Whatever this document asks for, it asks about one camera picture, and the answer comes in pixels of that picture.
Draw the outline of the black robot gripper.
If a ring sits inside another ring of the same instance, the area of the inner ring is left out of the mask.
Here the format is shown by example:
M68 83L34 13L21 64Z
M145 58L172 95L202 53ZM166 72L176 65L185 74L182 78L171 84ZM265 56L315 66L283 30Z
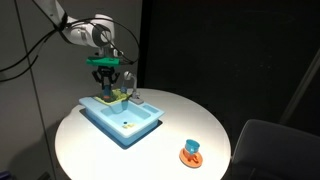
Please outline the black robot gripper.
M104 79L107 78L111 84L114 84L117 82L120 73L116 72L113 67L99 66L97 70L92 72L92 75L98 83L103 83Z

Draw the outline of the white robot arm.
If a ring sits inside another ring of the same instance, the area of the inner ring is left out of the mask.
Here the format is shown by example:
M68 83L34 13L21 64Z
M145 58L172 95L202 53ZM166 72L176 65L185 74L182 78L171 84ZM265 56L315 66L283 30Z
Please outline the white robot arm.
M101 84L105 78L114 84L119 73L114 67L120 63L121 51L115 47L115 28L111 17L96 14L93 18L74 19L67 14L57 0L32 0L41 12L51 21L62 38L71 44L98 48L97 57L89 57L87 62L97 66L92 74Z

